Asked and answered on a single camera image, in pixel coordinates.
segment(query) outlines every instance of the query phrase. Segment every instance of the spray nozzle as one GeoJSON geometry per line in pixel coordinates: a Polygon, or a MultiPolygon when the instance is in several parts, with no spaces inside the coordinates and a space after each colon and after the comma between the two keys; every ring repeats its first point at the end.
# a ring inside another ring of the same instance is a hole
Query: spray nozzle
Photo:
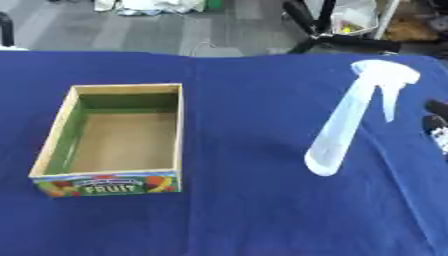
{"type": "Polygon", "coordinates": [[[416,70],[390,61],[362,60],[352,64],[364,85],[379,86],[383,92],[383,109],[387,122],[394,120],[398,94],[407,84],[415,84],[420,79],[416,70]]]}

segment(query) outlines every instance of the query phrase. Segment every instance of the green box lining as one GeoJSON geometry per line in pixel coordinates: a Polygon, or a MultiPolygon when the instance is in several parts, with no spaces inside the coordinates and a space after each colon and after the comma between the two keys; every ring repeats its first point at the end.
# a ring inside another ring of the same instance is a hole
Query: green box lining
{"type": "Polygon", "coordinates": [[[44,175],[68,173],[89,114],[175,113],[177,105],[176,93],[80,95],[62,128],[44,175]]]}

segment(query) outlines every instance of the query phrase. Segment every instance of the black bag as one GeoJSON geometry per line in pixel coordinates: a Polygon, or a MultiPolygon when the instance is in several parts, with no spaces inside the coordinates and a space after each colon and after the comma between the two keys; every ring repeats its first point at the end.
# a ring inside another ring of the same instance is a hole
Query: black bag
{"type": "Polygon", "coordinates": [[[447,0],[431,0],[434,7],[441,11],[448,11],[448,1],[447,0]]]}

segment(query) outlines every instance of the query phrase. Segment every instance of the bottle body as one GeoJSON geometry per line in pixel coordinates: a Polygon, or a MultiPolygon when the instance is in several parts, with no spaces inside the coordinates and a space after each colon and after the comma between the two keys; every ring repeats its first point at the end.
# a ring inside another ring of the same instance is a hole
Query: bottle body
{"type": "Polygon", "coordinates": [[[305,154],[305,163],[317,175],[337,172],[369,106],[375,85],[359,78],[347,91],[305,154]]]}

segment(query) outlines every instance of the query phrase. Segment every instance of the cardboard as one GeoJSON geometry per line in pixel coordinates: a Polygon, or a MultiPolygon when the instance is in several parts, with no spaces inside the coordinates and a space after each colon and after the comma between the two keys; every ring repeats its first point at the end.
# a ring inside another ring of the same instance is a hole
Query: cardboard
{"type": "Polygon", "coordinates": [[[179,84],[73,86],[30,172],[52,197],[181,191],[179,84]]]}

